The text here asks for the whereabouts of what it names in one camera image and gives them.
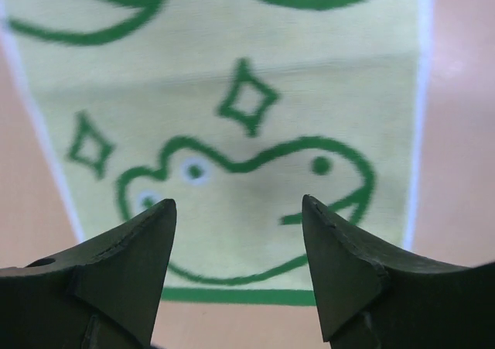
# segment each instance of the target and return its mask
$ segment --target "green line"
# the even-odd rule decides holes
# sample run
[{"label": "green line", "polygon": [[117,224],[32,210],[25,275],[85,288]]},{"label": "green line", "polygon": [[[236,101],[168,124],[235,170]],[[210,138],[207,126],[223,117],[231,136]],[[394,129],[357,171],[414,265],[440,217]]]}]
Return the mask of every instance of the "green line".
[{"label": "green line", "polygon": [[162,300],[286,306],[316,305],[313,291],[294,289],[184,289],[166,287],[162,292]]}]

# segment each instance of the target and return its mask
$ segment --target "yellow mat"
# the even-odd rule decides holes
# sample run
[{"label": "yellow mat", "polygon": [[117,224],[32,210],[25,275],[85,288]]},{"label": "yellow mat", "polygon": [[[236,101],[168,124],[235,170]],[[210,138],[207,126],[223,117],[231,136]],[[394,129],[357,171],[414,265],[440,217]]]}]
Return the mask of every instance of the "yellow mat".
[{"label": "yellow mat", "polygon": [[310,193],[401,245],[418,0],[4,0],[80,240],[178,207],[164,299],[314,304]]}]

